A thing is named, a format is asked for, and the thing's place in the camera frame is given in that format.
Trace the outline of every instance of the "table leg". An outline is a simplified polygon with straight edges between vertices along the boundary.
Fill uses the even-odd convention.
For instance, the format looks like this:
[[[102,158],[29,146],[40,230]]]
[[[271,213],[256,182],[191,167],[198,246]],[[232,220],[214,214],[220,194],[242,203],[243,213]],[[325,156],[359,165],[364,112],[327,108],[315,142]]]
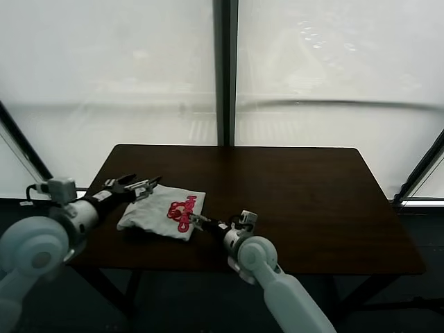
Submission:
[[[334,322],[346,317],[350,312],[357,310],[367,300],[375,296],[390,283],[399,278],[399,275],[372,275],[343,299],[329,316]]]
[[[133,302],[123,295],[100,269],[76,266],[72,268],[117,309],[126,316],[131,316],[134,307]]]
[[[134,304],[134,298],[137,293],[137,288],[139,287],[140,279],[142,278],[142,270],[135,269],[131,272],[130,281],[126,287],[126,298],[131,304]]]

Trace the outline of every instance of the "table top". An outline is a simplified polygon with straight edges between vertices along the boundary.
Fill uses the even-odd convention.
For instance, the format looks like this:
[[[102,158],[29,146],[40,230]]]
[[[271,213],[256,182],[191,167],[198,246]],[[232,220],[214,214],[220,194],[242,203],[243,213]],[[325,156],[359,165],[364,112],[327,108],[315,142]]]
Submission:
[[[207,195],[205,216],[259,215],[294,274],[419,274],[425,266],[358,150],[117,145],[88,194],[108,178],[163,176],[161,184]],[[117,231],[126,205],[95,229],[71,264],[162,271],[229,271],[210,234],[184,242],[139,230]]]

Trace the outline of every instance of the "black pole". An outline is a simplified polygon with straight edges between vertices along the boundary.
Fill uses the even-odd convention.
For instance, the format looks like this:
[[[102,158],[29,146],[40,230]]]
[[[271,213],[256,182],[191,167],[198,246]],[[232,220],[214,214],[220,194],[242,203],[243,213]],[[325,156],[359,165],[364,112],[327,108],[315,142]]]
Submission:
[[[219,146],[234,146],[238,0],[213,0],[216,119]]]
[[[10,136],[15,140],[17,145],[22,150],[26,159],[35,167],[37,172],[41,175],[43,179],[52,178],[51,172],[48,170],[46,165],[40,159],[39,155],[35,152],[34,148],[31,146],[27,138],[25,138],[23,132],[20,130],[19,126],[15,123],[14,119],[10,116],[9,112],[0,101],[0,121],[5,126],[6,130],[9,132]]]
[[[409,194],[415,186],[422,180],[424,175],[433,167],[434,163],[443,153],[444,149],[444,130],[432,144],[430,149],[425,153],[421,161],[416,165],[407,181],[401,186],[401,190],[395,195],[392,205],[398,206],[407,194]]]

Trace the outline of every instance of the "translucent panel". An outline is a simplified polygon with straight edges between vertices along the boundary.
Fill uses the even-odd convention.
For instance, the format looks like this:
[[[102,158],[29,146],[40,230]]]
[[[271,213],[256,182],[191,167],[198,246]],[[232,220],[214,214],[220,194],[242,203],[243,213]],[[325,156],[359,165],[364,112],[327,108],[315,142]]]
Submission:
[[[0,136],[0,198],[25,198],[34,178]]]
[[[240,1],[236,144],[357,148],[392,198],[444,128],[444,112],[296,101],[442,104],[441,7]]]
[[[243,105],[236,116],[236,143],[357,148],[393,198],[443,128],[444,114],[427,110]]]
[[[414,198],[442,198],[444,200],[444,155],[409,194]]]
[[[0,99],[56,176],[112,147],[216,144],[212,2],[0,1]]]
[[[238,99],[442,103],[439,0],[243,0]]]

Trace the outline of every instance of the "metal frame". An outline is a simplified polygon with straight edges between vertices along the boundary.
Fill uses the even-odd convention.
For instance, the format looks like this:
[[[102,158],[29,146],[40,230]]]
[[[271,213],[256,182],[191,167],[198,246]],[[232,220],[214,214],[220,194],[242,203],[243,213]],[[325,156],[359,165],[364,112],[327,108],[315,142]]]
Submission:
[[[353,101],[346,99],[272,99],[267,101],[254,101],[242,103],[243,109],[267,108],[273,106],[347,106],[347,107],[371,107],[371,108],[396,108],[403,110],[426,110],[443,112],[442,108],[423,103],[403,103],[386,101]]]
[[[432,144],[430,149],[422,157],[421,161],[416,165],[415,169],[411,172],[407,181],[401,186],[401,190],[395,195],[392,204],[396,207],[401,205],[402,201],[405,200],[407,195],[409,195],[419,184],[419,182],[425,177],[427,172],[433,167],[433,165],[438,161],[439,157],[444,152],[444,130],[436,138],[435,142]]]
[[[444,207],[436,206],[395,206],[397,215],[444,215]]]
[[[216,119],[219,146],[234,146],[238,0],[213,0]]]
[[[40,177],[43,180],[52,178],[53,175],[40,159],[40,156],[35,152],[29,141],[25,138],[19,129],[19,126],[17,126],[14,119],[9,115],[9,112],[1,101],[0,123],[6,130],[2,137],[6,140],[17,158],[19,158],[20,162],[26,167],[26,169],[28,169],[30,174],[34,178]],[[11,142],[7,140],[6,136],[4,136],[5,134],[12,138]]]
[[[404,201],[437,201],[442,202],[444,198],[428,198],[426,196],[408,196],[404,199]]]

